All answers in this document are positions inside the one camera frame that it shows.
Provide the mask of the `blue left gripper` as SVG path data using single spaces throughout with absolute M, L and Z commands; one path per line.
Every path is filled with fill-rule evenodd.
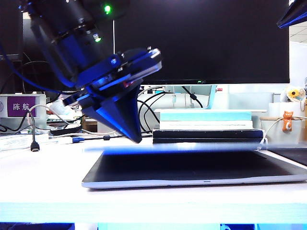
M 79 104 L 84 114 L 135 143 L 142 140 L 137 95 L 142 79 L 162 67 L 158 48 L 134 48 L 110 56 L 94 47 L 64 47 L 63 70 L 76 91 L 65 105 Z

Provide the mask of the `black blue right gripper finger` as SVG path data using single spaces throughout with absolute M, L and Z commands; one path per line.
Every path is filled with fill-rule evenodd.
M 289 5 L 285 15 L 277 22 L 277 26 L 286 28 L 306 21 L 307 0 L 295 0 Z

